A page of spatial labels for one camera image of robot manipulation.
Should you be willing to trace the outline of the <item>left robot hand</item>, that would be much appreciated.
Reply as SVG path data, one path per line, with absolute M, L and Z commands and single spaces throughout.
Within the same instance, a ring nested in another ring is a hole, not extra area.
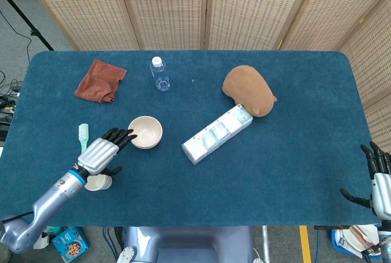
M 137 138 L 133 129 L 112 128 L 93 141 L 77 158 L 73 169 L 89 176 L 101 174 L 128 143 Z

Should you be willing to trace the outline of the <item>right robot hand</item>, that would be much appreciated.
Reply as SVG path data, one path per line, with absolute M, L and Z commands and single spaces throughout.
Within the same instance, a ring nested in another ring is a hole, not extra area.
M 341 188 L 340 193 L 350 202 L 371 209 L 381 221 L 390 221 L 390 153 L 384 152 L 370 141 L 370 148 L 361 144 L 367 159 L 371 180 L 371 198 L 364 199 L 351 195 Z

